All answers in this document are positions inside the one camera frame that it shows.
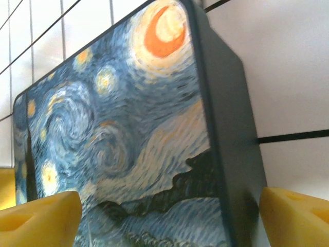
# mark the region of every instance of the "orange moon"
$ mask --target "orange moon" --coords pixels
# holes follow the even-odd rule
[[[165,58],[172,54],[174,51],[178,50],[184,43],[186,27],[184,24],[184,29],[181,34],[169,42],[164,42],[158,38],[156,35],[156,25],[160,17],[169,8],[169,6],[163,7],[151,20],[144,38],[144,45],[146,49],[152,53],[154,56],[159,58]]]

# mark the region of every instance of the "black grout line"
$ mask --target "black grout line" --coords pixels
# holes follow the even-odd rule
[[[264,143],[287,142],[290,140],[313,139],[313,138],[321,138],[328,136],[329,136],[329,130],[317,130],[317,131],[300,132],[294,134],[261,137],[258,138],[258,141],[260,144],[264,144]]]
[[[32,23],[32,1],[30,1],[30,32],[31,44],[33,43],[33,23]],[[31,47],[31,69],[32,69],[32,84],[34,83],[34,47]]]
[[[10,62],[9,65],[7,65],[7,67],[5,67],[1,72],[0,75],[7,69],[9,68],[14,62],[17,61],[18,58],[20,58],[29,48],[31,48],[40,38],[42,38],[43,35],[46,34],[46,32],[48,32],[57,22],[59,22],[67,13],[69,13],[69,11],[75,7],[75,5],[77,5],[81,0],[77,0],[71,7],[69,7],[59,18],[56,19],[55,22],[53,22],[36,40],[33,41],[32,44],[30,44],[21,54],[18,55],[17,58],[15,58],[12,62]]]
[[[113,9],[113,0],[109,0],[109,13],[111,15],[111,26],[114,25],[114,9]]]
[[[8,18],[5,20],[5,22],[2,24],[2,26],[0,27],[0,30],[6,25],[6,23],[10,20],[12,14],[14,14],[14,12],[16,11],[16,9],[19,7],[19,5],[22,3],[23,0],[21,0],[19,2],[19,4],[17,4],[17,6],[14,8],[14,10],[12,11],[12,13],[10,13],[9,10],[9,0],[8,0]]]
[[[61,3],[61,15],[64,13],[64,4],[63,0],[60,1]],[[66,43],[65,43],[65,20],[62,18],[62,43],[63,43],[63,61],[66,59]]]
[[[3,117],[3,118],[1,118],[1,119],[0,119],[0,122],[2,122],[3,120],[6,120],[8,117],[11,117],[11,116],[12,116],[12,113],[9,114],[9,115],[7,115],[7,116],[5,116],[5,117]]]
[[[208,6],[207,8],[205,8],[205,12],[208,13],[209,11],[211,11],[211,10],[213,10],[213,9],[215,9],[215,8],[221,6],[221,5],[223,5],[223,4],[225,4],[225,3],[229,2],[229,1],[230,0],[220,0],[217,3],[214,3],[214,4],[210,5],[210,6]]]

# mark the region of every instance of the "white tile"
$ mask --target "white tile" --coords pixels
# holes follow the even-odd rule
[[[10,72],[9,68],[0,75],[0,119],[10,114]]]
[[[146,0],[113,0],[114,23],[124,18],[145,2]]]
[[[77,0],[63,0],[63,11],[65,12],[70,8]]]
[[[31,0],[31,9],[33,40],[36,40],[61,16],[61,2],[60,0]]]
[[[0,167],[11,167],[11,117],[0,122]]]
[[[63,40],[61,23],[56,23],[33,45],[34,80],[51,71],[63,62]]]
[[[8,0],[0,0],[0,27],[8,16]]]
[[[12,13],[14,10],[15,10],[15,8],[17,7],[17,5],[19,4],[21,2],[21,0],[9,0],[9,9],[10,9],[10,13]]]
[[[16,96],[32,85],[32,53],[27,50],[11,65],[12,106]]]
[[[241,57],[259,137],[329,128],[329,1],[231,0],[208,13]]]
[[[31,44],[30,4],[22,1],[10,18],[11,59],[19,56]]]
[[[329,200],[329,137],[261,144],[268,186]]]
[[[0,72],[9,65],[9,23],[0,30]]]
[[[109,0],[81,0],[65,17],[67,57],[111,26]]]

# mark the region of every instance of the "white tile wall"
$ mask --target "white tile wall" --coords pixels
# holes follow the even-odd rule
[[[329,200],[329,137],[261,144],[268,186]]]
[[[10,114],[10,73],[9,68],[0,75],[0,119]]]
[[[63,62],[62,24],[56,23],[33,45],[34,81]]]
[[[0,27],[8,18],[8,0],[0,0]]]
[[[64,1],[64,9],[70,1]],[[66,56],[69,57],[111,27],[109,0],[81,0],[64,17]]]
[[[32,85],[32,52],[28,49],[11,65],[12,106],[16,96]]]
[[[12,10],[16,1],[9,1]],[[10,18],[11,59],[17,58],[31,44],[30,3],[22,1]]]
[[[145,2],[146,0],[113,0],[114,23],[124,18]]]
[[[0,30],[0,72],[9,64],[9,23]]]
[[[0,122],[0,167],[11,167],[11,117]]]
[[[63,1],[63,12],[70,8],[77,0],[62,0]]]
[[[31,0],[33,40],[61,16],[60,0]]]
[[[9,3],[10,3],[10,13],[12,13],[14,11],[14,9],[16,8],[16,6],[18,4],[20,4],[21,1],[22,0],[9,0]]]
[[[329,128],[329,1],[231,0],[208,13],[244,62],[259,137]]]

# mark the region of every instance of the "yellow object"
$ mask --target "yellow object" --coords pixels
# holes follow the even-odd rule
[[[329,201],[264,188],[260,213],[272,247],[329,246]]]
[[[68,191],[0,211],[1,247],[71,247],[82,206]]]
[[[15,169],[0,168],[0,210],[15,205]]]

